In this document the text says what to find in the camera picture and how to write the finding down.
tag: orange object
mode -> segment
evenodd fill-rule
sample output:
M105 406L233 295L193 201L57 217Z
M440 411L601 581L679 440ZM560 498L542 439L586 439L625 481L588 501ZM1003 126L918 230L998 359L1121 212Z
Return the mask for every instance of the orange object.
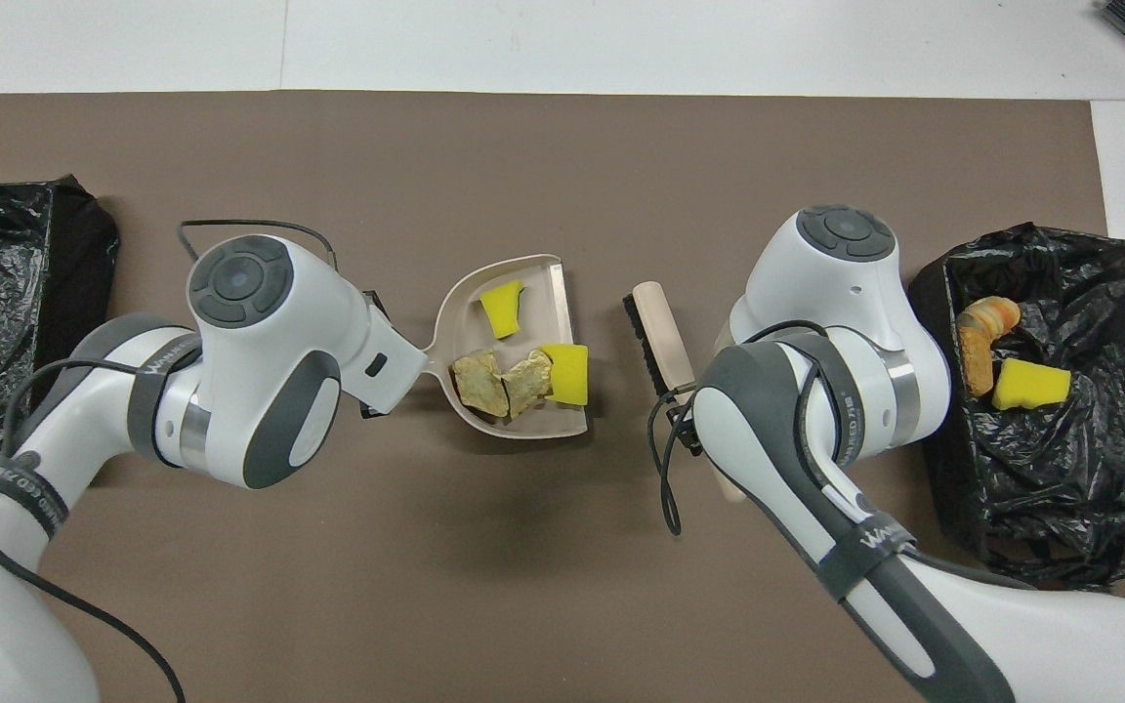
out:
M957 315L957 343L966 390L983 396L992 390L992 343L1010 333L1023 319L1014 299L989 295L975 299Z

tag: black strap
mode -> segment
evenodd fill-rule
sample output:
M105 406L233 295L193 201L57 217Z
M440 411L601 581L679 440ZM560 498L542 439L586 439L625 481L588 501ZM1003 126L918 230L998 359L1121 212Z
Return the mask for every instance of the black strap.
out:
M853 463L862 451L866 440L866 417L862 407L862 393L857 390L857 381L849 372L844 357L835 343L825 336L799 334L775 342L791 346L804 358L813 361L820 369L822 387L836 415L836 444L831 451L831 460L842 469ZM803 388L809 395L810 388Z
M46 530L46 537L54 539L58 525L68 520L68 504L35 470L39 466L36 451L24 451L11 459L0 457L0 493L19 503Z
M174 467L162 458L155 443L155 414L160 400L168 386L168 375L178 367L186 367L199 357L201 340L197 334L178 336L154 352L137 369L133 379L133 390L129 391L129 441L133 450L148 459L160 459L161 462Z
M835 602L844 601L871 569L915 541L892 515L875 513L836 540L836 546L818 561L816 576Z

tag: black cable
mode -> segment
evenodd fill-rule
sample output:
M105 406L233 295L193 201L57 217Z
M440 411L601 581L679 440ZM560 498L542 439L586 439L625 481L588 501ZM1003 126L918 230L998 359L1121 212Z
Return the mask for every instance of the black cable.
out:
M164 676L168 677L168 684L171 685L171 690L173 690L176 703L184 703L184 691L181 688L180 679L176 676L176 672L171 668L168 659L164 658L159 649L155 649L155 646L151 645L150 640L142 634L138 634L138 632L130 628L128 623L125 623L124 620L116 618L111 613L107 613L107 611L99 609L98 605L82 600L82 597L75 596L71 592L63 591L63 588L55 586L54 583L51 583L34 571L24 568L18 565L17 561L11 559L11 557L3 555L1 549L0 566L2 566L8 574L14 575L14 577L17 577L25 583L33 584L33 586L38 588L40 592L46 593L48 596L56 597L58 601L63 601L63 603L71 605L72 609L83 611L86 614L92 615L98 620L102 620L104 623L115 628L115 630L122 636L128 637L129 640L133 640L134 645L137 645L144 650L145 654L148 655L148 657L151 657L153 663L155 663L155 666L160 667L161 670L164 672Z
M19 412L19 404L24 402L24 396L27 395L28 388L30 388L37 379L44 377L46 373L53 373L60 369L74 367L110 369L116 372L129 375L137 373L138 370L137 367L122 364L119 361L79 358L51 361L51 363L35 370L34 373L28 375L26 381L19 384L18 388L15 388L11 399L8 400L8 408L6 408L6 415L3 418L3 445L1 445L0 449L0 457L10 458L17 453L17 416ZM75 596L71 592L63 591L63 588L60 588L56 584L46 580L40 577L40 575L35 574L34 571L28 570L25 566L17 564L17 561L11 559L11 557L6 556L1 549L0 566L2 566L8 574L14 575L14 577L19 578L25 583L33 584L33 586L38 588L40 592L46 593L46 595L56 597L56 600L74 606L78 611L83 611L86 614L91 615L91 618L102 620L104 623L111 625L111 628L114 628L122 636L128 637L134 645L137 645L138 648L142 648L142 650L151 657L152 661L155 663L155 666L158 666L160 670L164 673L164 676L168 677L168 683L171 685L171 690L173 690L173 694L176 695L176 702L184 703L184 691L181 688L180 679L176 676L176 672L171 668L171 664L168 663L168 659L164 658L155 646L151 645L145 637L138 634L138 632L130 628L128 623L125 623L124 620L116 618L111 613L107 613L107 611L99 609L98 605L93 605L88 601L81 600L80 596Z
M798 456L801 466L807 468L813 485L818 489L822 489L822 486L830 484L827 477L822 475L822 469L818 467L818 462L813 460L813 453L810 451L809 438L804 432L804 420L807 420L807 406L810 404L810 391L813 387L813 381L826 379L825 373L822 373L822 367L816 363L816 361L810 361L810 370L804 375L804 384L801 386L801 395L798 396L798 402L795 402L795 409L793 413L793 431L795 435L795 454ZM839 416L839 408L836 406L836 399L834 396L827 396L827 399L831 402L831 414L835 417ZM839 426L836 433L836 440L840 440Z
M754 336L746 339L745 342L741 342L741 344L748 344L749 342L758 342L759 339L763 339L767 334L775 334L776 332L781 332L782 330L792 330L792 328L811 330L811 332L816 332L820 336L827 336L827 330L825 328L825 326L820 324L811 323L810 321L785 321L782 323L775 323L772 326L765 326L763 330L758 330L758 332L754 333Z
M302 232L314 236L318 240L318 243L324 245L325 252L330 255L330 263L332 263L332 270L336 269L336 252L332 250L332 245L327 237L314 231L314 228L308 226L300 226L299 224L285 223L280 219L183 219L178 226L176 226L176 240L180 241L180 244L184 247L184 252L188 252L190 258L197 260L197 252L194 250L194 245L189 243L189 237L184 236L184 227L188 226L278 226L281 228L291 228L295 232Z
M648 426L645 434L648 436L648 450L654 457L654 468L657 469L657 476L659 476L659 495L663 501L663 520L666 521L666 529L670 530L670 534L678 535L680 530L683 525L680 524L680 508L675 504L675 493L670 489L670 481L668 480L668 470L670 467L670 450L674 449L676 440L680 438L680 432L683 431L685 423L687 422L688 413L692 411L692 397L688 397L687 404L684 404L683 408L680 408L680 414L675 417L675 422L670 423L670 432L668 438L666 438L666 449L663 450L662 457L657 453L657 440L654 436L654 422L657 420L657 414L663 408L663 405L669 404L670 400L675 399L680 393L685 393L691 390L692 387L686 388L675 388L675 390L669 390L664 393L657 399L657 404L654 404L654 409L648 414Z
M782 330L811 330L811 332L813 333L817 333L821 336L827 336L827 330L822 325L818 325L810 321L785 321L782 323L770 325L767 326L767 328L759 330L758 333L755 333L749 339L746 339L742 344L758 342L759 339L763 339L768 334L781 332ZM813 379L820 378L821 375L820 367L817 363L812 364L810 373L811 375L809 375L809 377L807 378L807 386L804 386L804 393L803 393L804 396L809 395L810 384L813 382ZM827 393L829 393L829 399L831 400L832 408L835 408L835 397L831 396L830 388L828 388L826 385L825 387ZM654 458L654 468L656 468L657 476L659 476L659 494L663 503L663 520L666 521L666 529L670 530L670 534L674 535L680 534L680 531L682 531L683 525L682 523L680 523L680 508L678 506L676 506L675 503L675 493L670 489L670 483L668 480L668 472L670 467L670 450L674 449L676 440L678 440L680 438L680 433L684 431L684 426L688 422L692 422L688 418L688 414L692 413L692 402L696 399L696 396L688 397L687 404L684 404L683 408L680 408L680 413L678 415L676 415L675 422L670 423L670 432L668 438L666 438L666 447L665 449L663 449L660 456L659 451L657 451L657 439L656 436L654 436L654 422L657 420L657 414L660 413L665 404L669 404L670 400L674 400L675 397L680 395L680 393L685 393L687 390L692 390L693 388L695 388L695 386L691 384L691 386L684 388L674 388L673 390L668 390L664 393L664 395L659 396L659 399L657 399L656 404L654 404L654 409L650 411L650 413L648 414L647 427L645 427L645 435L647 435L648 438L648 450L650 450L650 454ZM798 414L799 418L801 420L801 424L803 424L803 409L804 409L804 403L799 400ZM818 465L813 462L812 458L809 458L808 467L810 467L811 475L816 478L817 481L825 480L821 470L818 468Z
M3 415L3 445L0 449L1 457L10 458L17 453L17 417L19 415L19 404L24 402L24 396L26 396L28 389L33 386L33 384L37 382L37 379L44 377L44 375L72 367L93 367L99 369L111 369L122 373L137 373L137 367L120 364L117 363L117 361L76 358L51 361L51 363L35 370L35 372L28 375L28 378L26 378L24 382L19 384L19 386L15 388L11 399L8 400L8 411L6 411L6 415Z

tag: dustpan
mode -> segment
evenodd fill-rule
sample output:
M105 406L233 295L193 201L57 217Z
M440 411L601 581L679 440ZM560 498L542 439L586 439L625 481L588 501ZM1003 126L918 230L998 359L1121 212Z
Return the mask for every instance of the dustpan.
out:
M480 294L519 279L519 332L495 339L488 325ZM477 349L492 349L501 369L508 369L541 344L574 343L572 313L567 307L562 260L554 254L534 254L490 263L464 277L450 289L436 314L433 343L424 349L425 373L441 381L441 390L466 423L478 431L505 440L554 440L588 430L588 415L577 405L541 400L514 420L492 418L461 404L450 364Z

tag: gray button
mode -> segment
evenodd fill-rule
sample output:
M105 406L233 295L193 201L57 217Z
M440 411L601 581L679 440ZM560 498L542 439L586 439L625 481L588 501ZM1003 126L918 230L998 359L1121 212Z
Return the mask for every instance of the gray button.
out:
M225 303L219 303L214 295L206 295L197 301L197 312L210 317L213 323L235 324L246 319L246 312L242 310L241 306L227 306Z
M822 217L827 231L842 240L862 241L874 233L874 227L856 210L832 210Z
M263 267L245 255L233 256L210 273L215 292L224 299L245 299L263 285Z
M237 252L254 254L263 259L264 262L276 262L277 259L285 256L285 244L278 243L276 240L269 240L267 236L242 236L235 244Z
M863 241L850 241L845 250L849 256L879 256L892 252L892 237L872 234Z
M268 267L268 276L263 278L263 288L260 288L254 298L250 299L251 303L254 303L255 310L267 313L276 306L278 299L285 297L287 289L289 289L291 271L289 263L273 263L273 265Z
M197 267L194 267L194 274L189 279L190 290L202 290L212 283L212 269L215 268L215 263L223 262L224 253L225 250L222 246L199 259Z
M827 227L822 226L822 218L818 217L818 215L801 215L798 222L803 227L801 228L801 233L808 240L813 241L813 244L817 246L836 249L836 245L840 244L840 241L836 240L830 232L827 232Z
M862 215L862 217L866 218L867 222L871 223L871 226L875 227L875 232L879 232L883 236L889 237L889 240L892 240L892 236L893 236L892 235L892 231L890 231L890 228L888 228L888 225L884 224L883 219L876 218L874 214L867 213L866 210L857 210L857 214Z

